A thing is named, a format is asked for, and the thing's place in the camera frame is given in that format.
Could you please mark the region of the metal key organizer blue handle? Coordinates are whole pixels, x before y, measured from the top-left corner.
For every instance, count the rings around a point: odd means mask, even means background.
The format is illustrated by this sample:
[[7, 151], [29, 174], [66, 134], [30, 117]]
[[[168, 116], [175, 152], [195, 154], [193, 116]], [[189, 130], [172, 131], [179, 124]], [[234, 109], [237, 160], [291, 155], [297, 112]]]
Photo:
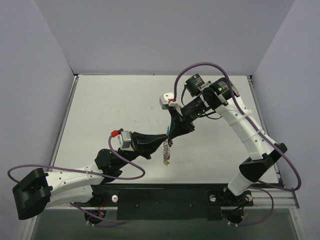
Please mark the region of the metal key organizer blue handle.
[[168, 139], [169, 138], [169, 133], [170, 133], [170, 126], [168, 125], [167, 126], [167, 131], [166, 131], [166, 139], [164, 140], [163, 142], [163, 161], [164, 160], [167, 160], [169, 161], [170, 160], [170, 157], [171, 157], [171, 147], [169, 147], [168, 145]]

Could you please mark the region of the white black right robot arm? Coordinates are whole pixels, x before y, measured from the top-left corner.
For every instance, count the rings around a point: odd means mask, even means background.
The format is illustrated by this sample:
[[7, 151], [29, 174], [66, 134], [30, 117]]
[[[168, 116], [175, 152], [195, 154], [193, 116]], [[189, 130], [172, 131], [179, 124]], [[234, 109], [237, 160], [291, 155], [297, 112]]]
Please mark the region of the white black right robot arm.
[[242, 194], [267, 172], [288, 150], [284, 143], [276, 143], [255, 121], [238, 90], [221, 77], [215, 82], [204, 82], [193, 75], [185, 82], [193, 100], [185, 106], [174, 101], [173, 93], [160, 97], [160, 104], [171, 116], [168, 133], [170, 140], [194, 131], [193, 122], [208, 110], [219, 114], [244, 144], [249, 157], [239, 166], [239, 173], [223, 192], [224, 201], [236, 204]]

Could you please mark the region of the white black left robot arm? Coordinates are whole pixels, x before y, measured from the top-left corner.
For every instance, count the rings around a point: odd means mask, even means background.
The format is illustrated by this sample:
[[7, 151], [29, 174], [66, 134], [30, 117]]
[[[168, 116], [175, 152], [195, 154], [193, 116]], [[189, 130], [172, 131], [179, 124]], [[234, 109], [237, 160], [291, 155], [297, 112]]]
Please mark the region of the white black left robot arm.
[[47, 207], [60, 204], [99, 205], [103, 193], [93, 186], [144, 177], [146, 171], [133, 161], [138, 157], [149, 160], [167, 139], [167, 134], [114, 130], [108, 137], [108, 148], [101, 149], [93, 163], [84, 167], [50, 166], [49, 171], [45, 171], [45, 165], [32, 164], [33, 170], [12, 189], [18, 219], [30, 219]]

